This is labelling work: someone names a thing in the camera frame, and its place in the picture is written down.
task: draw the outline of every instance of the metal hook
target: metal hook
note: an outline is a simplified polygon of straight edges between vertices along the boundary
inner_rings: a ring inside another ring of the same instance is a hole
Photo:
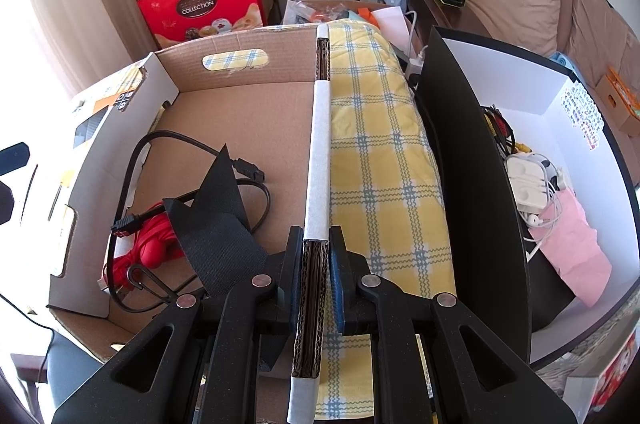
[[[151,290],[144,283],[135,279],[133,276],[133,273],[135,271],[140,271],[142,274],[148,277],[148,279],[150,279],[153,283],[158,285],[158,287],[160,287],[160,289],[162,289],[167,296],[163,297],[159,295],[157,292]],[[170,289],[161,279],[159,279],[158,276],[156,276],[154,273],[148,270],[144,265],[141,265],[139,263],[135,263],[131,267],[129,267],[129,270],[127,271],[127,279],[136,289],[146,290],[148,293],[152,294],[153,296],[158,298],[162,303],[166,303],[167,305],[171,305],[171,303],[173,303],[178,299],[178,294],[174,290]]]

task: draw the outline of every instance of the pink cloth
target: pink cloth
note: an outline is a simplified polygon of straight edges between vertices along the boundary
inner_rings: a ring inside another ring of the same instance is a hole
[[[609,281],[611,264],[598,245],[596,230],[589,227],[584,209],[573,192],[565,189],[557,195],[562,203],[562,215],[540,246],[540,251],[574,294],[592,307]],[[554,213],[553,205],[549,205],[540,216],[550,220]],[[547,232],[548,227],[530,229],[536,241],[540,241]]]

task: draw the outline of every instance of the yellow plaid blanket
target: yellow plaid blanket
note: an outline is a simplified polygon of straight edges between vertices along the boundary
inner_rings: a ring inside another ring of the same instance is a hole
[[[369,24],[328,25],[331,223],[372,273],[405,292],[454,293],[436,164],[396,56]],[[316,418],[373,415],[369,337],[337,333],[330,297],[323,346]]]

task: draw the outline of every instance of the brown sofa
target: brown sofa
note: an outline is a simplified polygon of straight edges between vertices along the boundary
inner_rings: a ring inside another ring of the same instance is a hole
[[[618,130],[606,104],[594,90],[607,68],[612,66],[640,97],[640,44],[637,38],[606,0],[549,0],[557,7],[549,7],[548,18],[539,17],[541,10],[546,11],[545,7],[540,7],[545,0],[537,1],[529,0],[532,6],[527,11],[523,10],[528,5],[527,0],[467,0],[463,8],[445,6],[438,0],[410,0],[410,6],[418,13],[417,31],[423,40],[428,39],[431,26],[436,25],[497,38],[543,56],[550,56],[555,50],[569,56],[607,120],[633,184],[638,185],[640,137],[630,137]],[[502,21],[502,29],[495,25],[492,13],[503,16],[497,20]],[[536,32],[537,29],[549,32]],[[530,40],[531,31],[536,36],[542,35],[543,47],[538,40]]]

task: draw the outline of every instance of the red gift box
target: red gift box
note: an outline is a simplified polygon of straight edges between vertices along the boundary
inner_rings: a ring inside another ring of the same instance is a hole
[[[260,0],[139,0],[138,6],[162,48],[264,25]]]

